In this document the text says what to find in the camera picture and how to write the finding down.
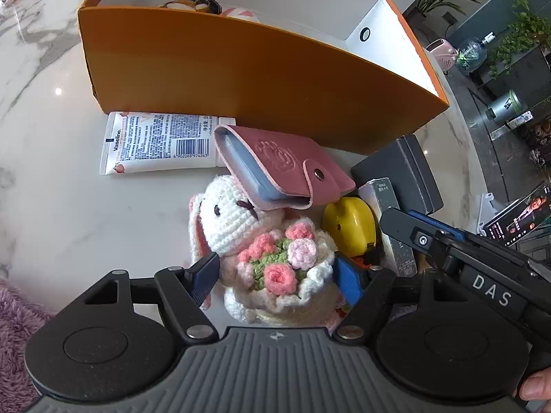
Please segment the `right hand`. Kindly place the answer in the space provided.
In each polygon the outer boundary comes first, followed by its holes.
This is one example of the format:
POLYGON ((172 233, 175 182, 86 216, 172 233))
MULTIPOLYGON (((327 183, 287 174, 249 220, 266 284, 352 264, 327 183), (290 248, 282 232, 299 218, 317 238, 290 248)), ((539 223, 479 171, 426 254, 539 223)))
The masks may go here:
POLYGON ((539 371, 522 384, 519 396, 524 401, 546 401, 551 399, 551 368, 539 371))

